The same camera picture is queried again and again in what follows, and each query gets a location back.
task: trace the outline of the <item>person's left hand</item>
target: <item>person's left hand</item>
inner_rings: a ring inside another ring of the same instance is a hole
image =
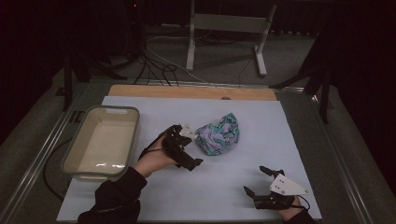
[[[165,154],[162,145],[163,139],[164,136],[158,139],[158,141],[148,149],[148,153],[134,165],[136,171],[145,178],[167,165],[176,164],[174,160]]]

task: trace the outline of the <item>hand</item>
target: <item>hand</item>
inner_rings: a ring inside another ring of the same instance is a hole
[[[145,178],[167,165],[176,164],[174,160],[166,156],[162,145],[163,139],[164,136],[158,139],[158,141],[148,149],[148,153],[134,165],[136,171]]]
[[[300,199],[298,196],[294,196],[294,202],[292,203],[293,205],[301,206]],[[292,217],[295,215],[301,213],[303,211],[303,208],[288,208],[284,210],[276,210],[282,217],[284,221],[289,221]]]

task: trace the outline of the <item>black sleeve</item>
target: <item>black sleeve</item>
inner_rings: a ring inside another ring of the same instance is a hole
[[[95,205],[78,216],[79,224],[136,223],[140,213],[140,191],[147,180],[134,168],[117,181],[107,180],[95,191]]]
[[[315,220],[308,214],[308,210],[303,210],[301,213],[292,217],[289,221],[284,221],[285,224],[315,224]]]

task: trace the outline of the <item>crumpled cloth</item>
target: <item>crumpled cloth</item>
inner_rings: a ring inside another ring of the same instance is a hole
[[[206,124],[199,128],[196,143],[208,156],[218,156],[233,149],[238,143],[238,121],[233,113],[221,118],[219,125]]]

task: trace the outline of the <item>gray floor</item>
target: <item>gray floor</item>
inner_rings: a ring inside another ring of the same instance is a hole
[[[166,35],[169,29],[154,29],[155,31],[151,32],[163,32],[163,35]],[[253,47],[257,44],[258,37],[240,34],[224,35],[235,38],[242,36],[244,40],[232,44],[197,46],[194,71],[188,74],[180,68],[177,69],[177,80],[184,84],[204,80],[211,84],[219,83],[235,87],[273,85],[297,74],[314,42],[314,39],[308,36],[270,35],[264,47],[263,57],[268,70],[268,76],[264,78],[258,75],[253,54]],[[185,66],[187,38],[157,38],[149,41],[148,47],[167,60],[181,67]],[[156,58],[149,49],[145,51],[147,55]],[[122,83],[132,83],[142,66],[142,63],[135,63],[120,71],[120,74],[129,77]],[[162,76],[159,70],[155,71],[157,77]],[[175,81],[172,75],[169,74],[167,77]],[[45,187],[40,174],[42,166],[37,169],[36,173],[39,175],[27,176],[33,183],[26,189],[29,192],[26,198],[20,198],[14,195],[14,192],[23,181],[22,178],[36,155],[41,155],[41,158],[48,157],[48,153],[43,153],[44,147],[59,146],[76,131],[78,124],[68,122],[54,142],[49,139],[49,136],[54,135],[53,127],[59,125],[57,123],[59,118],[70,116],[62,111],[64,99],[55,96],[55,92],[63,85],[62,78],[63,72],[60,71],[54,77],[52,88],[37,101],[6,142],[0,146],[2,179],[0,209],[4,212],[9,200],[21,199],[19,203],[14,203],[19,206],[15,207],[14,215],[10,215],[13,221],[9,223],[57,223],[55,219],[62,202]],[[81,95],[75,99],[72,109],[86,110],[91,105],[101,104],[103,97],[114,83],[121,82],[96,76],[90,83],[76,84],[75,92],[81,91]],[[158,81],[152,79],[151,83],[158,84]],[[296,82],[289,91],[277,92],[276,97],[284,106],[296,145],[315,189],[319,209],[323,215],[321,223],[394,223],[395,198],[339,99],[337,89],[331,88],[329,124],[325,125],[316,113],[318,111],[316,104],[312,103],[310,97],[298,93],[300,89],[297,88],[303,87],[305,83],[306,79]],[[47,166],[49,183],[59,193],[65,193],[70,180],[70,176],[65,175],[60,169],[64,150],[65,148],[61,147],[54,153]]]

